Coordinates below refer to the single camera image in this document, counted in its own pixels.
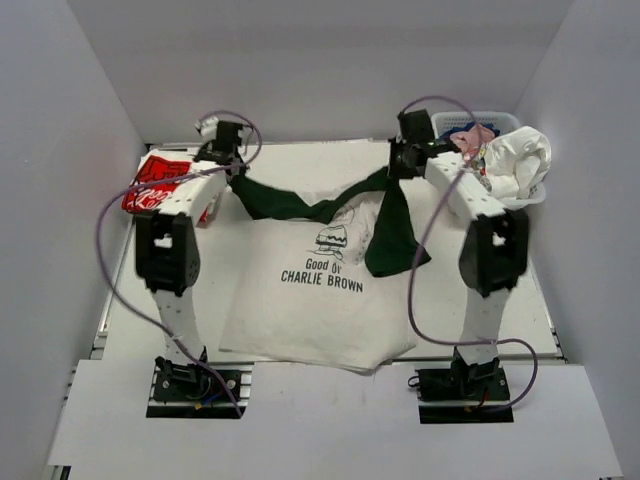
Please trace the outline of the pink orange print t-shirt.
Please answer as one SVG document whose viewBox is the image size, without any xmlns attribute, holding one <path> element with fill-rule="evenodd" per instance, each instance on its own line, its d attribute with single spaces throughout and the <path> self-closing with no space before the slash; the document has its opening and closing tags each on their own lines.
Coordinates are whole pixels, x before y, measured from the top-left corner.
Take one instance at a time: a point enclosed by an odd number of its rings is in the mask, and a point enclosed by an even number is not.
<svg viewBox="0 0 640 480">
<path fill-rule="evenodd" d="M 473 159 L 481 148 L 494 138 L 490 130 L 484 129 L 478 123 L 472 131 L 467 131 L 464 127 L 448 134 L 448 139 L 460 150 L 465 161 Z"/>
</svg>

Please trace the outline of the white colourful print t-shirt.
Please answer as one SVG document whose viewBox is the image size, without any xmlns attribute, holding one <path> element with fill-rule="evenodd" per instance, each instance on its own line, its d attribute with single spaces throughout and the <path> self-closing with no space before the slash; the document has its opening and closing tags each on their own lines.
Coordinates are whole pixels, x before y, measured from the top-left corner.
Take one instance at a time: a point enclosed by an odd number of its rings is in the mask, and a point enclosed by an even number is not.
<svg viewBox="0 0 640 480">
<path fill-rule="evenodd" d="M 524 126 L 483 144 L 471 165 L 492 197 L 510 208 L 521 208 L 530 203 L 551 160 L 549 139 Z"/>
</svg>

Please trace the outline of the white green Charlie Brown t-shirt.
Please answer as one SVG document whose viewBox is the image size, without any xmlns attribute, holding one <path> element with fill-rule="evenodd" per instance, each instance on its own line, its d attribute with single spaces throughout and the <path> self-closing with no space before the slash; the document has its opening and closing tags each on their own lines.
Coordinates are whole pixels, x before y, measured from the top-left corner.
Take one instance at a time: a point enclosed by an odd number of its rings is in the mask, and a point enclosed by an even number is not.
<svg viewBox="0 0 640 480">
<path fill-rule="evenodd" d="M 414 348 L 406 283 L 429 255 L 385 169 L 333 191 L 287 191 L 238 176 L 251 217 L 248 261 L 223 351 L 368 372 Z"/>
</svg>

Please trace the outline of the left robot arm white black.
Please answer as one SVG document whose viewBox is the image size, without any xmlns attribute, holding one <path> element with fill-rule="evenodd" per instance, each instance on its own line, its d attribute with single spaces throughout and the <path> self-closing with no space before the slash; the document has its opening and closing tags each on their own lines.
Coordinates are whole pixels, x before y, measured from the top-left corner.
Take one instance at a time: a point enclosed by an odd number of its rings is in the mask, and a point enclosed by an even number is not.
<svg viewBox="0 0 640 480">
<path fill-rule="evenodd" d="M 136 215 L 136 274 L 156 304 L 166 340 L 164 358 L 176 365 L 207 361 L 193 300 L 201 270 L 195 229 L 230 177 L 243 170 L 240 147 L 245 132 L 255 127 L 211 116 L 197 122 L 196 130 L 202 144 L 186 162 L 186 171 L 154 179 L 155 187 L 168 188 L 168 196 Z"/>
</svg>

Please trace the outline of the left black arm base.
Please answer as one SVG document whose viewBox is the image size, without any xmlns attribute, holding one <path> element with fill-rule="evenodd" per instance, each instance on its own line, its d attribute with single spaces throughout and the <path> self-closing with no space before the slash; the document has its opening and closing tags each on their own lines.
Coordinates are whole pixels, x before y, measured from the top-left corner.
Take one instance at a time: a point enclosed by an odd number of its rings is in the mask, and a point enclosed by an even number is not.
<svg viewBox="0 0 640 480">
<path fill-rule="evenodd" d="M 239 420 L 226 389 L 230 390 L 238 408 L 244 412 L 250 396 L 252 367 L 222 365 L 216 369 L 220 379 L 199 366 L 177 365 L 157 357 L 146 417 Z"/>
</svg>

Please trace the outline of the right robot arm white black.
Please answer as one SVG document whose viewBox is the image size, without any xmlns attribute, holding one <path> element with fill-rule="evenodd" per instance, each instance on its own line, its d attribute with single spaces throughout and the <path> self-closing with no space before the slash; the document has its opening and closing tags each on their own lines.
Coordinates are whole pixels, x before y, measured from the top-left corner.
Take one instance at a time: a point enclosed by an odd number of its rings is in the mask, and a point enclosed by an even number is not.
<svg viewBox="0 0 640 480">
<path fill-rule="evenodd" d="M 421 177 L 441 194 L 466 227 L 458 269 L 467 287 L 462 333 L 454 365 L 485 376 L 498 365 L 498 336 L 504 310 L 527 270 L 529 220 L 491 197 L 472 169 L 474 154 L 463 154 L 450 141 L 438 140 L 426 110 L 401 111 L 399 133 L 389 140 L 389 173 L 402 179 Z"/>
</svg>

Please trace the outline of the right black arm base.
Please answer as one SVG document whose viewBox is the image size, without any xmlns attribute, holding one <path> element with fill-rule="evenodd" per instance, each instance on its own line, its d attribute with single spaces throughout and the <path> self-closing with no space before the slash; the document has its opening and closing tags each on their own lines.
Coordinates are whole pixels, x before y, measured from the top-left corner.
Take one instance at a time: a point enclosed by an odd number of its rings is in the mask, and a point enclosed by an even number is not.
<svg viewBox="0 0 640 480">
<path fill-rule="evenodd" d="M 492 378 L 464 384 L 450 368 L 419 369 L 407 380 L 417 394 L 422 425 L 513 423 L 508 381 L 499 367 Z"/>
</svg>

